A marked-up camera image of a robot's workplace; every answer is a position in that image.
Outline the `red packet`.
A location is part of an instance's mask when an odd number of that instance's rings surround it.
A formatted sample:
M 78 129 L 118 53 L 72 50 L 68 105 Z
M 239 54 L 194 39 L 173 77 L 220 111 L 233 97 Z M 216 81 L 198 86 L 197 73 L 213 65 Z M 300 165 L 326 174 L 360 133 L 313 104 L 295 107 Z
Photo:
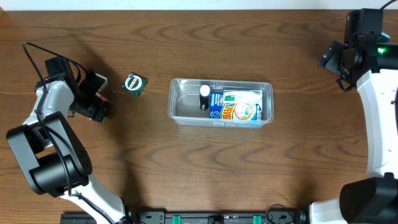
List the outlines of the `red packet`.
M 89 113 L 90 119 L 92 121 L 96 121 L 99 123 L 102 122 L 103 119 L 108 114 L 109 107 L 110 107 L 109 100 L 105 98 L 102 94 L 97 92 L 88 109 L 88 111 L 90 112 Z

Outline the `white toothpaste box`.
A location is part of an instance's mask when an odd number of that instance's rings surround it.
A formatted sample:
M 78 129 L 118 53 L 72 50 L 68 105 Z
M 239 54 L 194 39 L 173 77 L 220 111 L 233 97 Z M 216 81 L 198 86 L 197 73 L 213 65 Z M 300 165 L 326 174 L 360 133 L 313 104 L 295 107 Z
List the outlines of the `white toothpaste box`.
M 223 92 L 225 103 L 252 103 L 262 100 L 261 90 L 225 90 Z

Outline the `blue KoolFever box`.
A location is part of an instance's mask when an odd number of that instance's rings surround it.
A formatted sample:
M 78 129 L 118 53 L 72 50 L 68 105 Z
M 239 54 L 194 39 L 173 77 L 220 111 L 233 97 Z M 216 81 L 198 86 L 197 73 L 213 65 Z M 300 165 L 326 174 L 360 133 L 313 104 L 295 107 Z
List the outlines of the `blue KoolFever box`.
M 210 95 L 209 118 L 259 121 L 262 120 L 262 100 L 252 103 L 225 103 L 223 92 Z

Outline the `black bottle white cap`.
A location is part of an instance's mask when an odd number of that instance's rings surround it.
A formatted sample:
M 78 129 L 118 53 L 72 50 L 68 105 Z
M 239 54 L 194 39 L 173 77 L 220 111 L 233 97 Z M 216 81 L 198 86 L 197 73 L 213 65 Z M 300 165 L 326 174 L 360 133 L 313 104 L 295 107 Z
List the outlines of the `black bottle white cap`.
M 209 107 L 209 101 L 210 101 L 210 87 L 208 85 L 202 85 L 200 87 L 200 109 L 201 110 L 207 110 Z

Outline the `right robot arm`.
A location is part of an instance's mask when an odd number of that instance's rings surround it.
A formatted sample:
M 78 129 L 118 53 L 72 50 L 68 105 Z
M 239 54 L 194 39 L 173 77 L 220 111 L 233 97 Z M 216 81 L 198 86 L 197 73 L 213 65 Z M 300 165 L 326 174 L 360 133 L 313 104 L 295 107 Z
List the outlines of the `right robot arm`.
M 332 42 L 318 63 L 361 97 L 368 164 L 366 178 L 344 185 L 338 198 L 311 203 L 309 223 L 397 223 L 397 45 L 382 24 L 382 9 L 349 12 L 344 42 Z

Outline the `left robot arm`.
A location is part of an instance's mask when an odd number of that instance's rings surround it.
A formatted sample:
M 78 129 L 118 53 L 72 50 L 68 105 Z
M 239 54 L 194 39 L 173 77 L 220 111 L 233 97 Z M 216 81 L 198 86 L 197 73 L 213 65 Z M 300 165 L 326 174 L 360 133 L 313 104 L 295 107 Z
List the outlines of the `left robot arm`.
M 96 223 L 132 223 L 123 199 L 93 175 L 91 159 L 67 121 L 69 112 L 77 112 L 101 122 L 109 101 L 100 91 L 108 81 L 92 70 L 84 79 L 74 76 L 72 65 L 61 56 L 45 61 L 48 76 L 35 87 L 30 116 L 6 139 L 35 193 L 69 200 Z

